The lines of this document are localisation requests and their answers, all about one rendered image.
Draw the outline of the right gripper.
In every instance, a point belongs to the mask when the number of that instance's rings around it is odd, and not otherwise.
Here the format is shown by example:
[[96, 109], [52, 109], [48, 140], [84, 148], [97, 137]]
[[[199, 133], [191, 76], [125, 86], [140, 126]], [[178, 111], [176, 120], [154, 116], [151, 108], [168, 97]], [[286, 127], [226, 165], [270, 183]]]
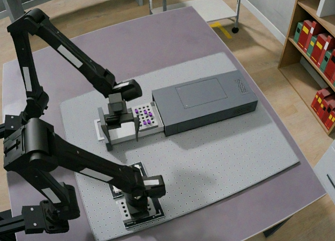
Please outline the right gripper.
[[122, 192], [122, 193], [125, 196], [126, 205], [127, 205], [127, 208], [128, 208], [128, 211], [129, 211], [129, 214], [132, 220], [137, 220], [137, 219], [140, 220], [143, 217], [150, 216], [147, 205], [138, 207], [138, 201], [141, 200], [142, 198], [137, 201], [133, 201], [133, 200], [130, 200], [126, 196], [125, 192]]

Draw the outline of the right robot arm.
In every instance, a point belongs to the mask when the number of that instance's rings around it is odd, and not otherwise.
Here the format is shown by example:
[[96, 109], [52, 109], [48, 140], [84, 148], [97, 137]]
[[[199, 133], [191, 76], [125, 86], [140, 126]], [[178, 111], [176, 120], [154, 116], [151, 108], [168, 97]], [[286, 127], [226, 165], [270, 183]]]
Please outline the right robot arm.
[[39, 118], [29, 119], [3, 144], [4, 169], [21, 175], [48, 199], [41, 201], [47, 231], [67, 230], [68, 220], [80, 217], [74, 186], [57, 182], [49, 173], [58, 166], [113, 185], [130, 200], [142, 198], [138, 207], [148, 205], [147, 197], [166, 195], [162, 175], [142, 176], [138, 167], [116, 164], [75, 146]]

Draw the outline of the white block with round holes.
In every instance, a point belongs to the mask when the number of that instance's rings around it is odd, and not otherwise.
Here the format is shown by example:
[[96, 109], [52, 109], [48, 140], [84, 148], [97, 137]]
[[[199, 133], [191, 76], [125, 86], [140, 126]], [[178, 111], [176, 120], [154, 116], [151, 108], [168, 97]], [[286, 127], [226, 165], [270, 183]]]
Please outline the white block with round holes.
[[[157, 120], [155, 118], [154, 112], [152, 110], [151, 104], [146, 103], [143, 105], [138, 105], [135, 107], [131, 107], [132, 108], [132, 113], [134, 115], [134, 117], [139, 117], [140, 119], [140, 128], [139, 128], [139, 132], [143, 132], [143, 131], [147, 131], [147, 130], [151, 130], [154, 128], [158, 128], [158, 123]], [[135, 110], [138, 110], [138, 114], [135, 113]], [[144, 111], [147, 111], [147, 115], [144, 114]], [[149, 113], [152, 113], [152, 117], [149, 116]], [[147, 125], [144, 125], [143, 122], [144, 121], [148, 121], [150, 120], [151, 123]]]

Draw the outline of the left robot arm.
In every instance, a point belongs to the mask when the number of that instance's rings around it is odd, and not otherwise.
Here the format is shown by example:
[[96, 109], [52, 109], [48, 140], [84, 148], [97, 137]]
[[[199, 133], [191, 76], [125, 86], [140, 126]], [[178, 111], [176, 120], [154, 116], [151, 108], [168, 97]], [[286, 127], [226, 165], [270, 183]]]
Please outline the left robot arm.
[[14, 42], [27, 97], [26, 108], [20, 113], [20, 127], [26, 125], [31, 118], [44, 115], [49, 102], [48, 94], [43, 91], [38, 81], [28, 33], [43, 39], [81, 72], [105, 99], [109, 99], [110, 117], [128, 113], [126, 102], [142, 97], [142, 89], [136, 80], [117, 84], [114, 74], [87, 56], [55, 27], [49, 18], [41, 9], [34, 8], [7, 26], [7, 32], [10, 32]]

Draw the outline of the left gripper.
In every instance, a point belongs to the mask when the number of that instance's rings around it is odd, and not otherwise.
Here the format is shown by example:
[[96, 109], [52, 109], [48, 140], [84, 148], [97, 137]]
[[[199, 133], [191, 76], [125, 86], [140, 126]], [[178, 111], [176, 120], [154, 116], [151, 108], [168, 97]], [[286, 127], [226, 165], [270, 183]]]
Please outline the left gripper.
[[134, 122], [135, 125], [135, 133], [136, 133], [136, 140], [138, 142], [138, 132], [140, 128], [140, 120], [139, 117], [133, 117], [133, 113], [125, 113], [125, 114], [120, 114], [116, 116], [111, 116], [111, 117], [106, 117], [105, 121], [107, 125], [101, 125], [101, 128], [107, 137], [109, 144], [111, 146], [111, 141], [110, 141], [110, 136], [108, 130], [112, 129], [118, 129], [121, 128], [121, 123], [127, 123], [127, 122]]

